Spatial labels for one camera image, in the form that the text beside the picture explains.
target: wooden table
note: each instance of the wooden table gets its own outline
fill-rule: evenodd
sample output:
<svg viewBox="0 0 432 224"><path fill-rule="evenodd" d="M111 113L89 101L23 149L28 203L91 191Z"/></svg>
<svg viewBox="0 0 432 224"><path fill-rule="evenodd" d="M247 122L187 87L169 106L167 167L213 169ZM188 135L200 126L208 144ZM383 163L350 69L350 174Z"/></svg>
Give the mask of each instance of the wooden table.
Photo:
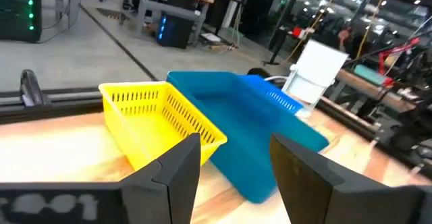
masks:
<svg viewBox="0 0 432 224"><path fill-rule="evenodd" d="M330 142L322 153L389 186L432 185L338 122L315 111L307 124ZM0 181L118 181L133 172L101 113L0 126ZM289 223L279 193L245 201L211 164L202 166L192 223Z"/></svg>

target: plastic basket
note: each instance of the plastic basket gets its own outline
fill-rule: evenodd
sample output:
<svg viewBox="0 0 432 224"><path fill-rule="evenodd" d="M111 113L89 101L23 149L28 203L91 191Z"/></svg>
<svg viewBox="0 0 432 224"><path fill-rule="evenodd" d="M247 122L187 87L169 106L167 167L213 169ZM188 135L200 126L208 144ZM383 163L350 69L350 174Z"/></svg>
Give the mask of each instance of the plastic basket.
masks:
<svg viewBox="0 0 432 224"><path fill-rule="evenodd" d="M282 107L285 107L285 109L292 114L296 114L299 110L301 110L301 108L303 108L303 105L301 103L290 98L280 89L275 87L272 83L266 82L260 76L251 75L240 77L241 79L245 80L246 83L251 85L255 90L266 94L275 102L279 103Z"/></svg>
<svg viewBox="0 0 432 224"><path fill-rule="evenodd" d="M227 142L176 88L167 82L101 84L105 123L135 170L191 133L200 133L201 165Z"/></svg>
<svg viewBox="0 0 432 224"><path fill-rule="evenodd" d="M251 202L261 203L276 190L269 155L271 133L315 152L329 145L320 133L233 73L169 72L167 81L228 137L211 160Z"/></svg>

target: red object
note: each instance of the red object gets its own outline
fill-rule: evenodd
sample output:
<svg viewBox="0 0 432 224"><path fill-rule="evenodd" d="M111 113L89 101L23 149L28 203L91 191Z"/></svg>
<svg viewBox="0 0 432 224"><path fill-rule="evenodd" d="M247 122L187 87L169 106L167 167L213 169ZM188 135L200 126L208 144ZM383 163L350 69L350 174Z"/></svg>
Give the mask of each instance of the red object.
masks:
<svg viewBox="0 0 432 224"><path fill-rule="evenodd" d="M303 31L302 28L295 27L295 28L292 30L292 35L298 38L298 37L301 35L302 31Z"/></svg>
<svg viewBox="0 0 432 224"><path fill-rule="evenodd" d="M402 45L402 46L393 48L393 49L391 49L389 51L381 52L379 54L379 73L381 75L383 75L385 73L384 72L384 60L385 60L385 57L388 57L389 55L391 55L393 53L399 53L399 52L407 51L407 50L411 49L411 47L414 46L415 44L417 44L419 41L420 41L419 38L415 38L415 39L412 39L410 41L409 45Z"/></svg>
<svg viewBox="0 0 432 224"><path fill-rule="evenodd" d="M394 85L394 80L391 78L387 78L384 80L384 86L393 86Z"/></svg>

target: gray floor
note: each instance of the gray floor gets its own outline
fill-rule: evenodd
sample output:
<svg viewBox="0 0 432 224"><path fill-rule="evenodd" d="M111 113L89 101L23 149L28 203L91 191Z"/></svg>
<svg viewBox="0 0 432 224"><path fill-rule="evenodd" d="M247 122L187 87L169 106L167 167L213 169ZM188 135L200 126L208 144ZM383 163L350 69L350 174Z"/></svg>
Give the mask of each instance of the gray floor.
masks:
<svg viewBox="0 0 432 224"><path fill-rule="evenodd" d="M43 0L53 5L54 0ZM164 80L171 70L220 70L244 74L268 60L271 53L242 38L236 52L218 53L203 46L186 50L160 47L150 36L134 38L131 24L119 26L117 20L103 17L97 7L118 9L119 0L82 0L83 6L116 39L150 70L157 79ZM44 27L54 23L54 13L43 12ZM41 40L67 28L67 19L58 26L44 30ZM222 35L230 39L229 30ZM0 91L17 90L20 72L33 69L42 89L98 86L103 82L148 81L149 77L94 23L82 10L75 25L41 45L0 42ZM266 68L274 74L286 74L288 65Z"/></svg>

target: blue plastic bin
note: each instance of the blue plastic bin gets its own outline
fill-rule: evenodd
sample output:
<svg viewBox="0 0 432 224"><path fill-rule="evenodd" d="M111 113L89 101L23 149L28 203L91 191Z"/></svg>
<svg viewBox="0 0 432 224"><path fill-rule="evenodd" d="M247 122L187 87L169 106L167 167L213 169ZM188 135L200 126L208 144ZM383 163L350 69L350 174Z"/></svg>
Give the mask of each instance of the blue plastic bin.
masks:
<svg viewBox="0 0 432 224"><path fill-rule="evenodd" d="M255 90L262 92L267 95L276 103L279 103L282 107L292 114L296 114L303 105L298 101L290 98L288 95L283 93L279 88L270 82L266 82L262 77L257 75L240 76L241 79L245 80L246 83L251 85Z"/></svg>
<svg viewBox="0 0 432 224"><path fill-rule="evenodd" d="M167 81L228 137L211 161L251 202L264 202L276 189L269 155L272 132L315 152L329 145L285 107L233 73L169 72Z"/></svg>

